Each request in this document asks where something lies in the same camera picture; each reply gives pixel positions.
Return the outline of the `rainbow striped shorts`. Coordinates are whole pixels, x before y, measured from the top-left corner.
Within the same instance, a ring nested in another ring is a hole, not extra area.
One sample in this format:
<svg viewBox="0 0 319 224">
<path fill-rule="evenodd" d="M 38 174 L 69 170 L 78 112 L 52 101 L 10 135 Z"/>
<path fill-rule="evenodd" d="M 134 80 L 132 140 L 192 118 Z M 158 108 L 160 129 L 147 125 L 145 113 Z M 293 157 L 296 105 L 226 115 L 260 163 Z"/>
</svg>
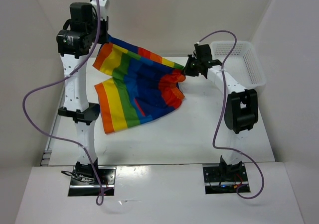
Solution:
<svg viewBox="0 0 319 224">
<path fill-rule="evenodd" d="M 161 118 L 184 100 L 182 65 L 115 37 L 100 47 L 93 67 L 109 76 L 94 86 L 105 134 Z"/>
</svg>

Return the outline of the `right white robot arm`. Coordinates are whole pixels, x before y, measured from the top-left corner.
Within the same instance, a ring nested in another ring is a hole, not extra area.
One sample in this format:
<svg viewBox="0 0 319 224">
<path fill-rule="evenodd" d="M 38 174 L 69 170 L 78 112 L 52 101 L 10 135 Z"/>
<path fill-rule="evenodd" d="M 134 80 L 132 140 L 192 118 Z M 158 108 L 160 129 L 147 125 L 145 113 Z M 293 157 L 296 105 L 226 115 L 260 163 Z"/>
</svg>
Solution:
<svg viewBox="0 0 319 224">
<path fill-rule="evenodd" d="M 229 158 L 220 157 L 219 177 L 224 181 L 231 180 L 242 167 L 243 154 L 239 148 L 232 147 L 235 140 L 240 139 L 241 132 L 250 131 L 258 121 L 258 96 L 255 89 L 248 89 L 239 84 L 224 68 L 224 61 L 214 60 L 208 44 L 195 43 L 194 52 L 188 55 L 183 69 L 186 76 L 203 75 L 211 81 L 222 93 L 222 110 L 212 145 L 215 149 L 230 151 Z M 221 123 L 233 133 L 228 146 L 217 146 L 216 140 Z"/>
</svg>

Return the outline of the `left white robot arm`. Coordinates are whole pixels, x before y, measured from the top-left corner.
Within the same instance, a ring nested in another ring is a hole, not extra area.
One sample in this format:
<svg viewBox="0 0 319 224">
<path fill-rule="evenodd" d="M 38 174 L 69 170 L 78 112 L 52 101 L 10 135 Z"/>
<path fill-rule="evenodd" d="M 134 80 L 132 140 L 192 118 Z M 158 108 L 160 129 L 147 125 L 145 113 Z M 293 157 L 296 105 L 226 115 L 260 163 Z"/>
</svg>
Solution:
<svg viewBox="0 0 319 224">
<path fill-rule="evenodd" d="M 100 177 L 94 146 L 94 127 L 100 106 L 87 99 L 86 57 L 94 42 L 103 44 L 107 41 L 108 6 L 108 0 L 72 3 L 71 17 L 56 37 L 66 78 L 64 104 L 58 109 L 58 114 L 72 118 L 75 123 L 82 150 L 73 178 L 88 184 L 96 183 Z"/>
</svg>

